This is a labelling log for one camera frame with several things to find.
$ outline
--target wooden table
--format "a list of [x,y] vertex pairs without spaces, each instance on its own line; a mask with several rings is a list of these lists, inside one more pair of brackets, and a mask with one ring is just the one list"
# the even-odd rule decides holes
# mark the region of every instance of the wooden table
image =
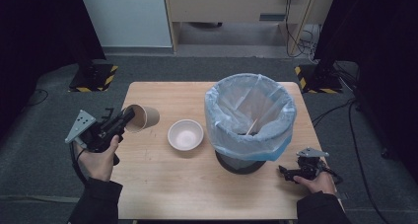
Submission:
[[[139,104],[160,112],[160,122],[138,133],[125,132],[112,179],[123,184],[120,219],[237,220],[296,219],[296,202],[309,192],[286,182],[276,168],[298,169],[296,152],[320,146],[300,89],[281,83],[294,97],[298,115],[292,142],[275,162],[249,175],[235,175],[217,161],[206,131],[204,97],[214,82],[135,82],[123,107]],[[167,132],[191,118],[205,130],[197,148],[180,152]]]

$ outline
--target person's left hand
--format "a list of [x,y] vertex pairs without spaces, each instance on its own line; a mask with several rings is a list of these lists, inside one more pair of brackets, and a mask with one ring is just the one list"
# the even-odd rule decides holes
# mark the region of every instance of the person's left hand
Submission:
[[[83,148],[78,144],[73,145],[77,147],[78,154],[83,151]],[[86,167],[91,178],[109,182],[111,173],[113,172],[113,156],[117,147],[119,146],[119,136],[114,135],[110,141],[110,146],[103,153],[92,153],[84,151],[79,160]]]

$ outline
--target paper cup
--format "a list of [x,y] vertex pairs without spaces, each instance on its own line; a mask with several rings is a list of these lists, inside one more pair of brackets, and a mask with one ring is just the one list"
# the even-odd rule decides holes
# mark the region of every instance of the paper cup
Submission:
[[129,132],[139,132],[142,129],[156,125],[160,121],[160,113],[149,107],[131,105],[124,111],[133,109],[135,116],[126,124],[125,128]]

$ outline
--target black sleeve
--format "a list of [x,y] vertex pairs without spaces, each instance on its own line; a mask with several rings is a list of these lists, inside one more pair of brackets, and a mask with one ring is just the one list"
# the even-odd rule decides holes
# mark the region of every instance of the black sleeve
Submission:
[[122,185],[89,178],[68,223],[117,223]]
[[335,195],[322,191],[304,197],[297,203],[298,224],[349,224]]

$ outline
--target black trash bin base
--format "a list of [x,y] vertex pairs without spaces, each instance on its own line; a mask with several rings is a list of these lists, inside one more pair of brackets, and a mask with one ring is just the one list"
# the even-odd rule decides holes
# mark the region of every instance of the black trash bin base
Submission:
[[231,166],[225,161],[231,158],[221,153],[218,153],[217,151],[215,151],[215,154],[216,154],[216,158],[218,159],[218,162],[221,164],[223,168],[225,168],[227,171],[231,173],[238,174],[238,175],[246,175],[246,174],[253,173],[257,171],[260,167],[262,167],[262,165],[264,165],[265,163],[265,161],[254,161],[254,163],[249,164],[246,167],[234,168],[233,166]]

